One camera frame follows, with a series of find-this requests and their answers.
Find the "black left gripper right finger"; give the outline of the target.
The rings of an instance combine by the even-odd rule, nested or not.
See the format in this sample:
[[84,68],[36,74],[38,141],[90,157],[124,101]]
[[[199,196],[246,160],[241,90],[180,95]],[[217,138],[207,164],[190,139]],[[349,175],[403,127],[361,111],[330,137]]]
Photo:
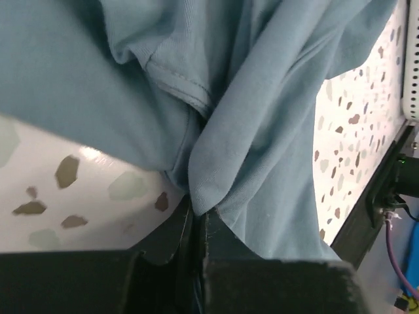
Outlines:
[[204,313],[369,313],[350,264],[263,259],[216,210],[201,227]]

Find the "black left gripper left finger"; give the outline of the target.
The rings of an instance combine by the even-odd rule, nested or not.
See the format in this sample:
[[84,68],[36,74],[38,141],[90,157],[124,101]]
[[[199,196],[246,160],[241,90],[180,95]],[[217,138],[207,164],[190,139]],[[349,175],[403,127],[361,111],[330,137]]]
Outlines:
[[172,215],[129,249],[3,253],[2,313],[195,313],[194,215]]

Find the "blue t-shirt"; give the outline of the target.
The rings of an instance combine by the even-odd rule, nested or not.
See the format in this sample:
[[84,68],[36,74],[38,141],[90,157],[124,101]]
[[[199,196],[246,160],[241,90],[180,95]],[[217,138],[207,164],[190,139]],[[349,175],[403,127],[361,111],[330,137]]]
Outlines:
[[323,81],[395,1],[2,1],[1,112],[166,174],[263,258],[336,260],[312,171]]

